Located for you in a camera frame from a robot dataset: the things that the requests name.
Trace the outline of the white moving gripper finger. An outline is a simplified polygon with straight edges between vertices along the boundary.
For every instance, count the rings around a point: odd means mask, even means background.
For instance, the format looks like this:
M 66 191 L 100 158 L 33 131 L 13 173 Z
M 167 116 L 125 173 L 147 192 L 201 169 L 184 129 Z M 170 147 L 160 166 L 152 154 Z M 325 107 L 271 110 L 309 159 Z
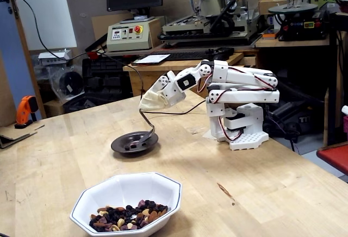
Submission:
M 184 100 L 186 98 L 186 95 L 183 91 L 180 90 L 178 85 L 176 88 L 168 88 L 167 84 L 168 82 L 166 83 L 164 88 L 159 91 L 159 94 L 165 100 L 165 107 L 169 108 Z

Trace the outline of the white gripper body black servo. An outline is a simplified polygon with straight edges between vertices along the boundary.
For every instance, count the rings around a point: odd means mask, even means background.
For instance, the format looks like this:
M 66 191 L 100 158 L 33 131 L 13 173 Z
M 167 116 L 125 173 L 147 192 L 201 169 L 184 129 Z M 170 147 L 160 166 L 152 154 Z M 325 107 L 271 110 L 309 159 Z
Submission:
M 176 88 L 177 87 L 176 74 L 173 71 L 169 71 L 166 75 L 168 78 L 167 87 L 168 88 Z

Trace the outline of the white fixed gripper finger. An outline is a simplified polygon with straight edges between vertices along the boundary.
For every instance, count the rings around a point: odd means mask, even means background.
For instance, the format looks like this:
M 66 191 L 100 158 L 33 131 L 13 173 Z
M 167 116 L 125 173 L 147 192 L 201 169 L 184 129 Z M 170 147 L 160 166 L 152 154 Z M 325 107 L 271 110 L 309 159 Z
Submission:
M 146 91 L 146 94 L 148 93 L 157 93 L 163 88 L 163 82 L 160 80 L 157 80 L 154 82 L 154 84 Z

